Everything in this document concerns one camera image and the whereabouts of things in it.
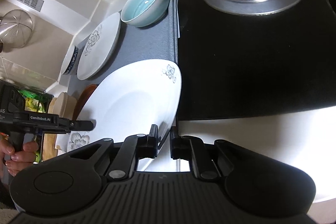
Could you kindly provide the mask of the person's left hand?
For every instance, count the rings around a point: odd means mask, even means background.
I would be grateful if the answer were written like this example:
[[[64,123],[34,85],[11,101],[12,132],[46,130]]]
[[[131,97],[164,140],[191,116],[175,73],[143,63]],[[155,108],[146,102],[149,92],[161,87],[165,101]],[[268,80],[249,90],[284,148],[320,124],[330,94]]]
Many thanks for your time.
[[[3,178],[5,173],[5,167],[11,176],[16,176],[21,170],[33,165],[38,149],[37,142],[30,141],[23,145],[21,151],[15,151],[14,147],[6,139],[2,139],[1,178]]]

